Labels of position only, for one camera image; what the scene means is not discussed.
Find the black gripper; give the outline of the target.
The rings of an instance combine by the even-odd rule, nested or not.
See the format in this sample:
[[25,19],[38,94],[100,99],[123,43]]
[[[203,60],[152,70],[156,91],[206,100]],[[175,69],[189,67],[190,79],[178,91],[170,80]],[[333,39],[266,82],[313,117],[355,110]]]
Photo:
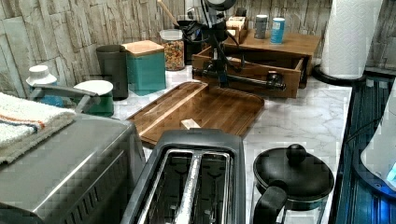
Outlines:
[[213,33],[206,34],[206,43],[211,46],[212,57],[210,63],[204,69],[205,75],[218,75],[219,77],[219,85],[222,88],[226,88],[229,86],[227,79],[227,68],[226,64],[228,62],[225,53],[223,51],[223,47],[217,40],[217,37]]

